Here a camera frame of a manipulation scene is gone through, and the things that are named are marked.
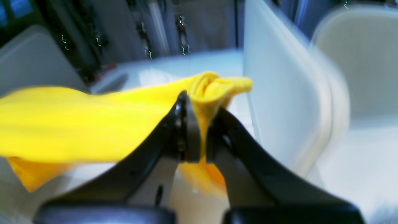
cloth fold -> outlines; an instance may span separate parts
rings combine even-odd
[[[201,130],[201,154],[210,121],[220,106],[248,92],[248,78],[204,72],[177,82],[105,95],[63,87],[15,91],[0,99],[0,156],[32,192],[87,163],[118,162],[137,148],[187,90]],[[181,164],[185,180],[205,195],[225,194],[214,165]]]

yellow towel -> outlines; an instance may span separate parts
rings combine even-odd
[[[88,95],[62,87],[16,91],[0,99],[0,156],[8,158],[29,192],[81,164],[117,162],[129,155],[187,90],[198,118],[202,155],[209,122],[220,106],[252,88],[247,78],[213,72],[150,88]],[[222,196],[225,183],[214,165],[179,166],[189,184]]]

yellow cloth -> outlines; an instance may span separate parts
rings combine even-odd
[[[202,138],[220,106],[252,88],[247,78],[213,72],[150,88],[89,95],[62,87],[16,91],[0,99],[0,156],[8,158],[29,192],[81,164],[117,162],[129,155],[187,90]],[[204,194],[222,194],[214,165],[182,164],[185,179]]]

